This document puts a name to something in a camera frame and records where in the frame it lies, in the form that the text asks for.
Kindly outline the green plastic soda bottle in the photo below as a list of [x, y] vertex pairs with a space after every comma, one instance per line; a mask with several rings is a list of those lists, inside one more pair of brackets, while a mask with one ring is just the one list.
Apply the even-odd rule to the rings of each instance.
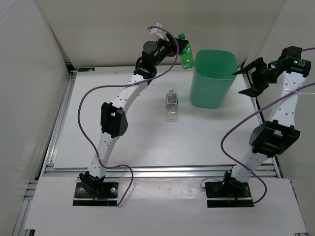
[[180, 53], [181, 66], [183, 69], [193, 68], [195, 65], [190, 43]]

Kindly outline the clear water bottle orange label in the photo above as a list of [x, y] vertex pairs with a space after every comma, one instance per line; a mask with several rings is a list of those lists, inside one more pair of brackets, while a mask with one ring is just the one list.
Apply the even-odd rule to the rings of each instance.
[[171, 89], [166, 94], [166, 121], [176, 122], [178, 113], [178, 95]]

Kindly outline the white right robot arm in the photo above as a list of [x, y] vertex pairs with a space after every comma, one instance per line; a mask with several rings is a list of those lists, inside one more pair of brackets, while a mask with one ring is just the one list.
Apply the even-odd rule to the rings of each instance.
[[298, 140], [300, 131], [295, 129], [295, 109], [311, 70], [311, 62], [301, 58], [302, 52], [302, 48], [290, 46], [282, 50], [276, 61], [266, 64], [263, 58], [257, 58], [234, 72], [235, 75], [251, 72], [251, 86], [240, 92], [243, 95], [256, 98], [270, 84], [278, 87], [276, 100], [266, 106], [272, 108], [269, 118], [253, 130], [243, 159], [225, 173], [221, 184], [223, 195], [238, 197], [264, 161], [282, 154]]

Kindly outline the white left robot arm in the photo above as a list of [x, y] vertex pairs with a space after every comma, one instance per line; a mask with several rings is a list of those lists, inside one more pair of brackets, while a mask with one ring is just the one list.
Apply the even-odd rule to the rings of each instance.
[[109, 168], [107, 162], [114, 145], [127, 131], [126, 114], [131, 104], [154, 78], [160, 76], [157, 74], [159, 63], [166, 57], [177, 58], [188, 44], [183, 33], [178, 37], [167, 33], [156, 41], [146, 42], [128, 84], [121, 86], [123, 90], [113, 101], [102, 104], [100, 141], [98, 145], [92, 145], [95, 155], [91, 165], [79, 175], [83, 188], [91, 197], [98, 198], [106, 194], [104, 179]]

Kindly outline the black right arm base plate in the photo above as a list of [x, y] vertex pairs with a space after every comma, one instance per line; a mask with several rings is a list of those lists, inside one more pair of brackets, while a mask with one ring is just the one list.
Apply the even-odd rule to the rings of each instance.
[[243, 190], [225, 188], [221, 182], [205, 182], [207, 208], [253, 207], [249, 185]]

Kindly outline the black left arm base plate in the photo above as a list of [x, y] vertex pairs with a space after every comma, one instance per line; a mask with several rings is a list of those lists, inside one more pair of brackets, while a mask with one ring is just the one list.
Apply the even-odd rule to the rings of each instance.
[[83, 183], [77, 182], [72, 205], [114, 207], [117, 204], [118, 190], [118, 182], [103, 182], [102, 186], [95, 192], [87, 190]]

